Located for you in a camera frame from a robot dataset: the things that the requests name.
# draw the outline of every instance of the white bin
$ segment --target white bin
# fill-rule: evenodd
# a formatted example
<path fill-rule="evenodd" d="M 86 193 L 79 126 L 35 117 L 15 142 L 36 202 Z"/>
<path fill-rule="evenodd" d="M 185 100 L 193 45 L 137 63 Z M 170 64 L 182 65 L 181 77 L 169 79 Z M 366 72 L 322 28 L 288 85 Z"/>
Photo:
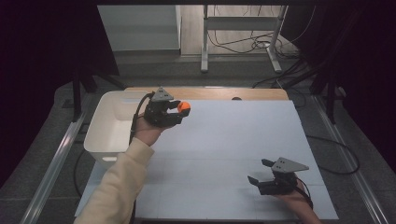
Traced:
<path fill-rule="evenodd" d="M 88 129 L 84 148 L 104 167 L 117 160 L 117 154 L 129 146 L 132 119 L 145 91 L 110 91 L 96 107 Z M 144 112 L 148 100 L 142 104 Z"/>

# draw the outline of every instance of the wooden table edge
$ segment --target wooden table edge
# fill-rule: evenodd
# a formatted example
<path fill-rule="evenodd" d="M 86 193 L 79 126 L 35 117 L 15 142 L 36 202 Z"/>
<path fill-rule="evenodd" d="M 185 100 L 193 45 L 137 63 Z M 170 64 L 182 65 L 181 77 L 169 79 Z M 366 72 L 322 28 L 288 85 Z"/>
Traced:
<path fill-rule="evenodd" d="M 183 100 L 289 100 L 288 94 L 281 89 L 249 88 L 208 88 L 208 87 L 163 87 L 175 99 Z M 126 91 L 156 91 L 158 87 L 130 87 Z"/>

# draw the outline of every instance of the orange ball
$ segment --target orange ball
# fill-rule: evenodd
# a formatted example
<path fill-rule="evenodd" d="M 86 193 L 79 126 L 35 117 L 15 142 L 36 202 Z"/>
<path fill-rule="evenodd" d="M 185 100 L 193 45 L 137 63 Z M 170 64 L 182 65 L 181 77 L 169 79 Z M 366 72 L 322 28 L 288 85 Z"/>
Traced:
<path fill-rule="evenodd" d="M 185 109 L 190 109 L 191 106 L 189 103 L 187 102 L 180 102 L 180 104 L 178 104 L 177 106 L 177 111 L 178 113 L 181 113 L 181 111 L 185 110 Z"/>

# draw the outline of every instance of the metal rail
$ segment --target metal rail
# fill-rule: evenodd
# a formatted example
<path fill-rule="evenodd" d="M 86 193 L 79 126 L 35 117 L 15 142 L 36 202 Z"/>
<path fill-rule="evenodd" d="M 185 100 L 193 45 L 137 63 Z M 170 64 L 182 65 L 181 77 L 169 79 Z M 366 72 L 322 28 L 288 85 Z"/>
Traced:
<path fill-rule="evenodd" d="M 25 214 L 22 217 L 21 223 L 36 223 L 38 217 L 43 210 L 44 204 L 46 203 L 50 192 L 55 184 L 56 179 L 58 178 L 59 173 L 64 165 L 64 161 L 66 160 L 67 154 L 70 151 L 70 147 L 73 145 L 73 142 L 78 134 L 78 130 L 81 127 L 82 121 L 85 119 L 87 114 L 87 108 L 92 100 L 93 94 L 86 93 L 84 95 L 84 99 L 82 102 L 82 111 L 81 115 L 77 119 L 76 122 L 70 123 L 69 128 L 64 135 L 64 139 L 56 151 L 52 162 L 47 169 L 47 172 L 44 174 L 43 179 L 41 180 L 40 185 L 38 186 L 35 196 L 30 202 L 29 206 L 26 209 Z"/>
<path fill-rule="evenodd" d="M 314 95 L 312 96 L 317 106 L 318 112 L 323 119 L 324 124 L 326 125 L 329 134 L 332 137 L 332 140 L 337 141 L 342 144 L 346 144 L 344 139 L 342 138 L 341 134 L 338 132 L 337 126 L 333 125 L 332 122 L 328 119 L 326 114 L 326 107 L 321 100 L 320 96 Z M 345 150 L 339 150 L 341 158 L 346 165 L 346 168 L 349 170 L 353 170 L 353 167 L 356 167 L 356 162 L 354 161 L 353 157 Z M 376 198 L 372 188 L 367 183 L 365 177 L 358 171 L 354 175 L 351 176 L 353 182 L 355 183 L 355 187 L 358 190 L 359 194 L 361 195 L 364 203 L 367 206 L 367 210 L 369 211 L 370 215 L 373 218 L 374 223 L 376 224 L 389 224 L 389 219 L 385 215 L 381 204 L 379 203 L 378 199 Z"/>

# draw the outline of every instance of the sleeve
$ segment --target sleeve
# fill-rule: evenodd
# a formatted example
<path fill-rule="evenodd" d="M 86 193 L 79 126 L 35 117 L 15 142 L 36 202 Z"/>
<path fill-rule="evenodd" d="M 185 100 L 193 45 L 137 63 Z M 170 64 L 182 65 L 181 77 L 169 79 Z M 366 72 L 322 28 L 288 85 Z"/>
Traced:
<path fill-rule="evenodd" d="M 120 153 L 115 164 L 105 172 L 74 223 L 129 223 L 153 153 L 151 147 L 134 138 L 127 151 Z"/>

